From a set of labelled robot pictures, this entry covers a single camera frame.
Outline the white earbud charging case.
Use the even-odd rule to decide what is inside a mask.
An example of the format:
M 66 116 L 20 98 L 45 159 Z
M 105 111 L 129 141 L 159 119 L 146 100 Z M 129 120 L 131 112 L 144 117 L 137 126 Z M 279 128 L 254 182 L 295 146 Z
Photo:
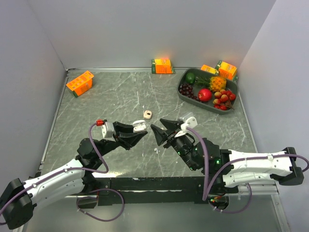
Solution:
M 133 126 L 133 131 L 134 132 L 141 132 L 141 131 L 146 131 L 147 130 L 147 126 L 146 126 L 146 121 L 145 120 L 134 121 L 132 126 Z

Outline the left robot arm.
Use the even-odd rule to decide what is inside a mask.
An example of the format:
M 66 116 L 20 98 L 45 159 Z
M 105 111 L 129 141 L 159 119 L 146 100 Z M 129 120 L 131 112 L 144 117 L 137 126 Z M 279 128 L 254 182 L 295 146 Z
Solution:
M 101 140 L 93 139 L 91 129 L 94 127 L 101 128 Z M 33 217 L 35 209 L 69 195 L 92 193 L 96 187 L 93 173 L 100 173 L 101 165 L 105 167 L 103 174 L 109 172 L 103 156 L 118 147 L 130 150 L 146 134 L 145 120 L 128 125 L 98 119 L 90 126 L 88 137 L 80 141 L 78 154 L 71 161 L 33 179 L 21 181 L 16 178 L 9 182 L 0 197 L 2 225 L 7 225 L 10 230 L 17 229 Z

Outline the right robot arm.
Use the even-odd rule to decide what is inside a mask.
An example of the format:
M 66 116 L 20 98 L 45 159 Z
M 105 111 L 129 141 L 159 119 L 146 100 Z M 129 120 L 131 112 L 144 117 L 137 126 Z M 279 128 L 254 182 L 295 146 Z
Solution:
M 276 181 L 282 186 L 301 185 L 304 181 L 304 170 L 297 166 L 299 156 L 292 147 L 277 153 L 221 149 L 194 131 L 194 116 L 178 121 L 162 118 L 160 122 L 163 129 L 151 125 L 157 144 L 172 147 L 190 170 L 201 170 L 204 195 L 228 193 L 239 185 L 258 181 Z

